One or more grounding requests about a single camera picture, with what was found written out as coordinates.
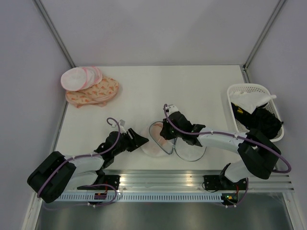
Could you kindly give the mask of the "peach pink bra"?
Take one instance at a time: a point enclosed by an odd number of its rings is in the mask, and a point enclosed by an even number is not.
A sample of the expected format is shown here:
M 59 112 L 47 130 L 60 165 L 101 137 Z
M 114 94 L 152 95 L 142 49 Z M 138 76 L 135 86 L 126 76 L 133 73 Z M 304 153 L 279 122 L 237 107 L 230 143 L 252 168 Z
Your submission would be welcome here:
M 162 131 L 163 123 L 162 122 L 155 122 L 150 127 L 150 135 L 152 136 L 153 140 L 166 152 L 171 152 L 173 149 L 172 142 L 166 140 L 164 137 L 160 135 Z

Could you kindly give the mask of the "white mesh laundry bag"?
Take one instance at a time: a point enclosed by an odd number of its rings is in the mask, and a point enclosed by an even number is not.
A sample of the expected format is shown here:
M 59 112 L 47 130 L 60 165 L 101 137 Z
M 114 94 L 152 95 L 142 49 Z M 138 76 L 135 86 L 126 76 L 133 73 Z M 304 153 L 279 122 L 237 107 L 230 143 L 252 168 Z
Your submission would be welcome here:
M 189 162 L 198 161 L 204 156 L 204 154 L 206 152 L 206 147 L 188 145 L 186 142 L 184 142 L 180 138 L 169 140 L 173 144 L 173 149 L 172 149 L 171 152 L 166 152 L 153 140 L 152 136 L 150 135 L 151 125 L 146 127 L 141 132 L 141 135 L 143 137 L 149 139 L 148 143 L 141 146 L 142 151 L 146 155 L 148 155 L 150 157 L 154 157 L 154 158 L 161 158 L 161 157 L 170 156 L 172 154 L 176 154 L 182 160 L 189 161 Z

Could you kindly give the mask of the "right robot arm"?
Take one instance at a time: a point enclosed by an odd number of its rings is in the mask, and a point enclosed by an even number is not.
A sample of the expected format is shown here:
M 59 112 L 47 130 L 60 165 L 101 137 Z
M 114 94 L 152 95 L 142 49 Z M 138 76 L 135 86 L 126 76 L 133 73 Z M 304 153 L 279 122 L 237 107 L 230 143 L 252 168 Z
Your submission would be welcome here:
M 180 138 L 190 146 L 213 147 L 236 153 L 240 159 L 228 163 L 220 173 L 219 184 L 232 188 L 241 179 L 255 176 L 267 180 L 280 159 L 280 150 L 260 131 L 228 133 L 192 124 L 179 111 L 165 111 L 160 135 L 166 140 Z

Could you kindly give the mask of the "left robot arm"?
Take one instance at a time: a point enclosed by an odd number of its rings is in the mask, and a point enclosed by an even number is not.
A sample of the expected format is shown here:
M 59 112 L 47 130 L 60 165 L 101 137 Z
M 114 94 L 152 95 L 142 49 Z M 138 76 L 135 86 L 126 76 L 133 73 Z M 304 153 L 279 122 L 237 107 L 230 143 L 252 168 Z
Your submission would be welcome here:
M 117 155 L 125 151 L 133 152 L 148 142 L 148 138 L 130 128 L 124 133 L 111 132 L 89 154 L 69 157 L 54 151 L 30 174 L 27 184 L 46 203 L 78 187 L 91 186 L 99 190 L 105 184 L 103 169 L 109 167 Z

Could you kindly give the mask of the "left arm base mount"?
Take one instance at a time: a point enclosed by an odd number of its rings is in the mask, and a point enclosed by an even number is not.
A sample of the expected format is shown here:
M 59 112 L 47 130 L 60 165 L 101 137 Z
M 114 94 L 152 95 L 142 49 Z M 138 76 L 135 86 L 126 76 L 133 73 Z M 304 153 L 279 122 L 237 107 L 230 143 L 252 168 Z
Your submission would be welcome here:
M 94 186 L 90 187 L 87 186 L 79 186 L 77 187 L 77 190 L 112 190 L 112 188 L 102 185 L 102 184 L 108 184 L 112 187 L 114 187 L 116 190 L 119 188 L 120 184 L 120 176 L 119 175 L 101 175 L 98 176 L 97 180 L 94 182 Z

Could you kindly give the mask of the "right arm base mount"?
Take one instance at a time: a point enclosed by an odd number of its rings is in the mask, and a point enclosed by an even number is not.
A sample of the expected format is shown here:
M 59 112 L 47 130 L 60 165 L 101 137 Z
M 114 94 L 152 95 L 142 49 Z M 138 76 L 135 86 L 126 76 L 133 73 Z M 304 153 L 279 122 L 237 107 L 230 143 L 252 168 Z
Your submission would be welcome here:
M 225 190 L 228 182 L 224 176 L 221 175 L 204 175 L 202 187 L 208 192 L 217 192 Z

